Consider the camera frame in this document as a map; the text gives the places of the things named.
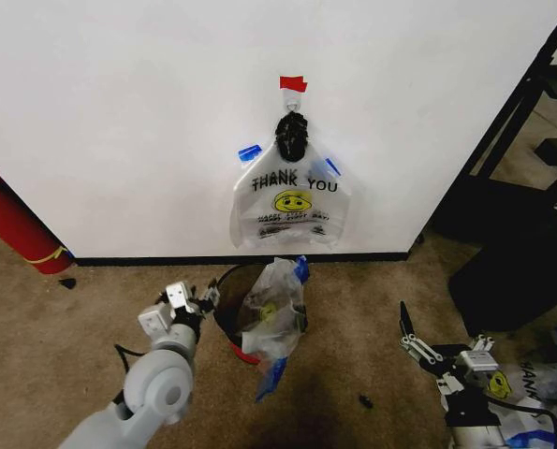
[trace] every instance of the floor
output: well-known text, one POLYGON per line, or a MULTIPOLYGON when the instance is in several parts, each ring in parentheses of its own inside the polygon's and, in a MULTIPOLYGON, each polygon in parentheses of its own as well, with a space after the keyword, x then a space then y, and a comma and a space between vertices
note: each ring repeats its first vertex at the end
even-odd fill
MULTIPOLYGON (((546 187, 557 177, 532 154, 557 137, 557 105, 538 105, 495 177, 546 187)), ((404 299, 430 343, 467 342, 447 278, 478 248, 428 230, 407 262, 313 264, 305 287, 308 332, 278 390, 255 404, 259 373, 237 359, 213 319, 203 324, 190 413, 162 428, 152 448, 445 447, 433 378, 399 347, 404 299), (374 407, 358 400, 369 397, 374 407)), ((46 277, 0 241, 0 448, 54 447, 122 387, 113 343, 147 350, 138 313, 170 282, 203 287, 229 267, 71 268, 46 277)), ((551 311, 520 331, 496 334, 512 361, 548 338, 551 311)))

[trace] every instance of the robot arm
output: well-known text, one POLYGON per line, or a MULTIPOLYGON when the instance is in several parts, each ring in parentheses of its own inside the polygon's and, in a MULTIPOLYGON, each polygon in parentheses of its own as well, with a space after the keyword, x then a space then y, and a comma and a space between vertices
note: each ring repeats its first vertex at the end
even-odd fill
POLYGON ((218 300, 214 282, 201 299, 193 298, 185 282, 166 287, 157 303, 139 315, 152 350, 126 374, 118 397, 82 421, 60 448, 140 449, 162 425, 179 422, 193 391, 199 325, 218 300))
POLYGON ((498 416, 489 409, 481 384, 498 364, 490 349, 494 340, 478 336, 470 346, 448 344, 429 346, 413 330, 401 302, 399 322, 401 346, 419 365, 436 376, 436 386, 447 404, 445 421, 451 431, 453 448, 507 448, 498 416))

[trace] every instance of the fire extinguisher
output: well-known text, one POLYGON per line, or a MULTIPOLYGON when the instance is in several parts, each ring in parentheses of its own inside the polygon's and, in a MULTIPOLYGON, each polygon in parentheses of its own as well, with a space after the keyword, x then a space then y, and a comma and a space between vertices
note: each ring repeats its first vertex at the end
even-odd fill
POLYGON ((0 239, 43 274, 72 264, 67 249, 0 178, 0 239))

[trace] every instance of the baseboard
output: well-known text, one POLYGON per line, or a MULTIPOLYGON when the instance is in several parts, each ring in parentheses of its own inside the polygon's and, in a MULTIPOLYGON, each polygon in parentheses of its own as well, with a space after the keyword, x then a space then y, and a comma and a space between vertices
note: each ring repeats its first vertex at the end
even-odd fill
MULTIPOLYGON (((280 254, 292 259, 297 254, 280 254)), ((338 253, 309 254, 309 262, 376 262, 407 260, 409 253, 338 253)), ((78 257, 79 267, 149 267, 156 265, 247 265, 268 264, 273 255, 218 255, 195 257, 78 257)))

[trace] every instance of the small black debris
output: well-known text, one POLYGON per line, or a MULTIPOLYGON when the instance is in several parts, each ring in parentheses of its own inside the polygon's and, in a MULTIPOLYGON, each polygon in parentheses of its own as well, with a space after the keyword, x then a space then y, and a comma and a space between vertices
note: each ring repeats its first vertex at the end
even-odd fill
POLYGON ((359 402, 361 402, 361 405, 366 409, 372 409, 374 407, 374 403, 367 396, 359 395, 359 402))
POLYGON ((60 279, 58 282, 68 290, 72 290, 76 286, 76 279, 74 278, 60 279))

